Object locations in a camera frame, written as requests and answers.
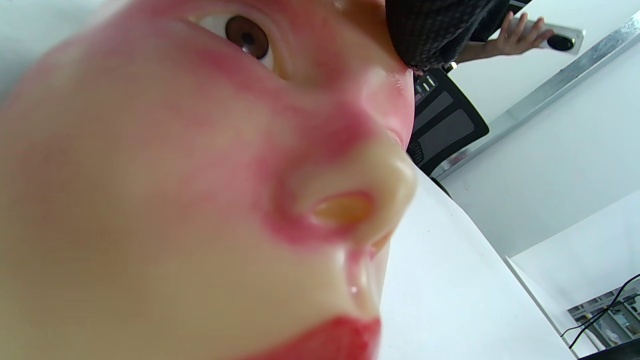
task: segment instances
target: eyelid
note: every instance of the eyelid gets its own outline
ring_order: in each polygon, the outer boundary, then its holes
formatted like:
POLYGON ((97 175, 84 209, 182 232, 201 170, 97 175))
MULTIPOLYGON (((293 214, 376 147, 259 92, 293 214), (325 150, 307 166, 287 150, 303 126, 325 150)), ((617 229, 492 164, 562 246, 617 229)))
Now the eyelid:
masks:
POLYGON ((291 32, 286 28, 286 19, 272 13, 260 9, 258 6, 250 6, 244 3, 223 3, 214 8, 200 9, 192 13, 188 19, 195 23, 199 23, 202 19, 211 15, 229 15, 230 17, 240 15, 251 19, 267 34, 273 56, 273 72, 278 77, 288 80, 291 78, 292 73, 292 57, 289 51, 293 43, 291 32))

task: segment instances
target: mannequin face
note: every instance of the mannequin face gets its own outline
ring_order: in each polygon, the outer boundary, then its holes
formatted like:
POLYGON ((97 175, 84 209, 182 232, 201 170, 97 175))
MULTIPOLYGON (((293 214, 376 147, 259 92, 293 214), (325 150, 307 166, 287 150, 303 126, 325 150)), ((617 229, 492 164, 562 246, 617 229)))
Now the mannequin face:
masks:
POLYGON ((0 357, 373 360, 412 122, 377 1, 107 3, 0 110, 0 357))

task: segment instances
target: doll eye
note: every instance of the doll eye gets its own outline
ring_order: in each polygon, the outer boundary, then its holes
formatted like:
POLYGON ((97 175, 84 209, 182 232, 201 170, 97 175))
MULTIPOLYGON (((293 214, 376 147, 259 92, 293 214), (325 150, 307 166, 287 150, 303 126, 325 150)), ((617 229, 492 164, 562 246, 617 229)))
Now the doll eye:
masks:
POLYGON ((227 38, 273 70, 269 38, 253 20, 240 15, 212 15, 202 19, 199 24, 212 33, 227 38))

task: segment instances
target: red lip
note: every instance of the red lip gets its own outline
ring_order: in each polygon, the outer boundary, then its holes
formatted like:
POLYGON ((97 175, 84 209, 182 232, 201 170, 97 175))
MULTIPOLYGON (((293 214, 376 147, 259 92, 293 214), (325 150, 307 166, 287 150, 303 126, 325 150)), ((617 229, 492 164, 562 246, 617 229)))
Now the red lip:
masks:
POLYGON ((243 360, 375 360, 380 320, 336 318, 274 350, 243 360))

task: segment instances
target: office chair backrest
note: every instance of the office chair backrest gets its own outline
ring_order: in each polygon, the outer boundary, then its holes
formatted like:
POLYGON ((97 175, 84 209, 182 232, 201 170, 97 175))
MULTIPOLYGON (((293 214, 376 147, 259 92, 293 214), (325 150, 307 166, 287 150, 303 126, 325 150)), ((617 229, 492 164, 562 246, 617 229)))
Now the office chair backrest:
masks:
POLYGON ((489 133, 489 127, 441 69, 414 78, 415 122, 407 153, 427 176, 449 156, 489 133))

